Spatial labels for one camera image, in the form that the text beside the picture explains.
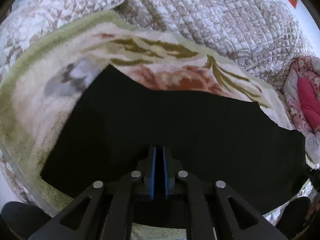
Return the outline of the black pants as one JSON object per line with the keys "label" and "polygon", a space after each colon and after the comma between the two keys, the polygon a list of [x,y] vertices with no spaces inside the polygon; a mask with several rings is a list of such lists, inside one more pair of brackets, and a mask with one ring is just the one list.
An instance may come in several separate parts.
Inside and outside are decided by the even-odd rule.
{"label": "black pants", "polygon": [[74,198],[94,181],[118,181],[156,147],[202,182],[222,180],[266,214],[307,181],[305,138],[272,121],[256,102],[200,91],[150,90],[109,66],[82,92],[41,171]]}

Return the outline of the pink floral rolled quilt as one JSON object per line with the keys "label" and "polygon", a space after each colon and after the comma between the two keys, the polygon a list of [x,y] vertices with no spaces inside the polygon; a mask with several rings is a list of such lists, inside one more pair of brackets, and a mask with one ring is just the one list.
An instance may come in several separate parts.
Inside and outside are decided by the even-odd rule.
{"label": "pink floral rolled quilt", "polygon": [[293,125],[305,136],[308,157],[319,164],[319,58],[296,58],[283,93]]}

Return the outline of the white beige quilted bedspread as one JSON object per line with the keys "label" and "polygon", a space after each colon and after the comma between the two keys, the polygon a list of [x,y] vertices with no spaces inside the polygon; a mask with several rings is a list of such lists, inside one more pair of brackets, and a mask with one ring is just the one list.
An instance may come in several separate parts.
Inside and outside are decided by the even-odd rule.
{"label": "white beige quilted bedspread", "polygon": [[1,23],[1,75],[34,41],[108,9],[207,46],[278,90],[293,59],[314,54],[283,0],[16,0]]}

